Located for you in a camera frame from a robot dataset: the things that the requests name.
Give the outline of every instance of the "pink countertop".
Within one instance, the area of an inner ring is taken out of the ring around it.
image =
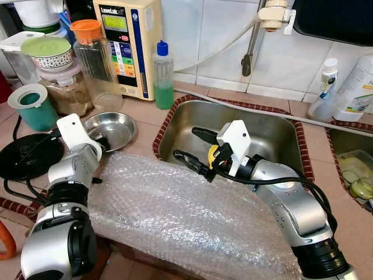
[[[193,90],[210,97],[277,107],[299,117],[305,117],[305,113],[309,106],[309,104],[297,101],[275,99],[179,82],[176,83],[175,87]],[[179,98],[182,95],[181,93],[175,92],[175,98]],[[140,101],[133,98],[125,99],[121,112],[129,114],[136,121],[136,125],[138,126],[136,138],[122,150],[155,159],[152,143],[168,112],[166,110],[157,109],[154,102]],[[93,114],[96,114],[96,112],[92,111],[88,116]],[[16,124],[17,117],[18,113],[11,109],[6,103],[0,104],[0,131],[2,132],[0,134],[0,150],[12,141],[12,131]],[[366,114],[361,119],[361,122],[373,124],[373,115]],[[315,174],[315,182],[328,196],[332,211],[339,223],[336,232],[336,240],[339,243],[340,249],[347,261],[356,268],[360,279],[373,279],[372,216],[366,210],[360,208],[343,189],[325,129],[309,124],[303,124],[303,127],[312,168]],[[34,131],[22,122],[18,137],[32,133],[34,133]],[[42,190],[47,186],[47,176],[44,175],[36,178],[32,180],[32,183]],[[22,183],[13,182],[10,187],[14,188],[16,191],[30,195],[27,187]],[[30,202],[24,199],[9,195],[2,187],[0,188],[0,196],[25,205],[30,205]],[[32,222],[26,217],[3,208],[0,208],[0,217],[20,224],[18,230],[17,227],[14,226],[11,228],[14,235],[18,235],[17,231],[23,232],[24,226],[28,228],[32,226]],[[0,262],[0,270],[3,265],[4,268],[6,267],[7,269],[9,265],[18,265],[15,269],[17,272],[20,267],[18,262],[2,261]]]

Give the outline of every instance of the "sink basin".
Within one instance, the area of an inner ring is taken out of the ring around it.
[[[243,120],[247,127],[252,141],[249,156],[259,154],[267,160],[302,170],[297,131],[290,121],[201,100],[178,105],[157,151],[161,159],[171,163],[181,164],[173,157],[173,150],[179,149],[197,156],[206,164],[211,144],[192,134],[192,128],[202,127],[219,132],[225,123],[233,120]]]
[[[371,137],[337,129],[331,129],[329,135],[337,155],[354,150],[363,150],[373,156],[373,138]]]

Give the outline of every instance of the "green lid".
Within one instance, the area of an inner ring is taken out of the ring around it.
[[[21,45],[21,52],[32,57],[51,57],[70,50],[70,42],[64,38],[40,37],[32,38]]]
[[[41,27],[41,28],[31,28],[27,27],[26,25],[23,25],[24,31],[33,31],[33,32],[42,32],[45,34],[53,33],[58,31],[61,28],[61,24],[58,22],[55,25],[47,26],[47,27]]]

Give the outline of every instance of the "green dish soap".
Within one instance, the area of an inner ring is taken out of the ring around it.
[[[157,53],[154,54],[153,60],[156,105],[159,109],[168,110],[174,103],[174,60],[168,53],[167,43],[162,40],[157,43]]]

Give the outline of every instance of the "stainless steel bowl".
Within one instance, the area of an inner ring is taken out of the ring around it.
[[[109,147],[105,152],[123,148],[137,132],[135,121],[129,115],[114,112],[94,115],[85,121],[84,126],[94,140],[107,137]]]

